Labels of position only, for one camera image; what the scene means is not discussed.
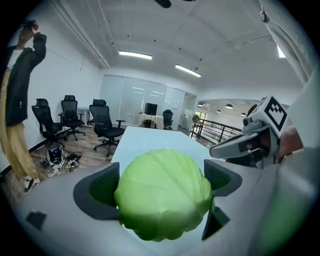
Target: raised arm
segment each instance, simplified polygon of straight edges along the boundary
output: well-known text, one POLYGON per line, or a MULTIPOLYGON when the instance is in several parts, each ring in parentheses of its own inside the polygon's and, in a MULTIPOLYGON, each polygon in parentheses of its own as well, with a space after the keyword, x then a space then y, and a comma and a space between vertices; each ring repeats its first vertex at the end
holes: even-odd
POLYGON ((32 68, 34 68, 44 60, 47 52, 47 49, 46 49, 47 36, 44 34, 41 34, 39 30, 40 30, 39 25, 37 25, 36 29, 32 28, 33 48, 34 48, 34 51, 32 52, 33 54, 32 60, 31 60, 32 68))

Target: black office chair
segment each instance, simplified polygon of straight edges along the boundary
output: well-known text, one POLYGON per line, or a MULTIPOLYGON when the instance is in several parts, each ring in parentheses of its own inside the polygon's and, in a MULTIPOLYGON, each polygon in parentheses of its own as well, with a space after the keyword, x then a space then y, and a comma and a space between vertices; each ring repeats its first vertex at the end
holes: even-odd
POLYGON ((61 101, 61 106, 63 112, 61 112, 59 116, 61 116, 63 124, 72 129, 72 131, 69 131, 68 134, 73 134, 74 139, 77 141, 78 138, 76 137, 76 134, 83 134, 84 136, 86 135, 85 132, 76 130, 77 127, 84 124, 84 122, 78 119, 78 101, 76 101, 75 96, 66 95, 64 96, 64 100, 61 101))
POLYGON ((124 134, 125 129, 120 128, 121 122, 124 120, 117 120, 118 127, 112 127, 112 122, 109 114, 109 107, 106 105, 106 101, 103 99, 94 99, 93 104, 89 106, 90 112, 93 115, 95 126, 94 132, 98 137, 105 137, 102 139, 102 144, 95 146, 93 149, 96 151, 97 148, 108 145, 108 153, 106 157, 110 155, 111 145, 118 146, 119 140, 115 140, 116 137, 124 134))
POLYGON ((57 133, 62 130, 64 124, 61 122, 54 122, 52 120, 48 101, 45 98, 37 98, 36 104, 31 106, 31 108, 40 124, 39 130, 41 135, 50 142, 48 146, 50 146, 53 142, 57 142, 65 147, 65 145, 58 141, 58 139, 64 139, 67 141, 68 134, 57 135, 57 133))
POLYGON ((172 113, 172 111, 170 109, 166 109, 165 111, 163 111, 162 116, 163 116, 163 129, 164 130, 172 130, 172 116, 174 113, 172 113))

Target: doorway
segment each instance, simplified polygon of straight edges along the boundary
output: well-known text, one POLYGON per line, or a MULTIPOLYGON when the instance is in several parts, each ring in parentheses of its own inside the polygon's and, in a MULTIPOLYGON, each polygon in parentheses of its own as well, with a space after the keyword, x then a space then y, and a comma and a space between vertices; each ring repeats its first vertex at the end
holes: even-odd
POLYGON ((192 126, 192 117, 194 115, 197 96, 186 92, 184 94, 183 106, 180 115, 179 125, 183 129, 190 131, 192 126))

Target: khaki pants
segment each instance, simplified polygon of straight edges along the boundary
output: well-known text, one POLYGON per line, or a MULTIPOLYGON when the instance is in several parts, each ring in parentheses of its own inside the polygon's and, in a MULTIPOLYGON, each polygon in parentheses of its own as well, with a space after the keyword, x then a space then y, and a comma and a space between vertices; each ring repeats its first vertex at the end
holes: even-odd
POLYGON ((28 175, 37 179, 38 173, 24 137, 24 124, 21 122, 10 127, 6 126, 6 100, 10 73, 10 70, 5 72, 0 92, 0 142, 2 150, 20 179, 24 179, 28 175))

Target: monitor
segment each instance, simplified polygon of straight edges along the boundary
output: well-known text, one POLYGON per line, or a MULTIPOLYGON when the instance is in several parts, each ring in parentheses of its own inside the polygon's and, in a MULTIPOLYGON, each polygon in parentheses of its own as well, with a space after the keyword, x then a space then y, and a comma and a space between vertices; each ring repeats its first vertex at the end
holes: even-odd
POLYGON ((155 116, 157 114, 157 104, 146 103, 144 107, 144 113, 146 115, 155 116))

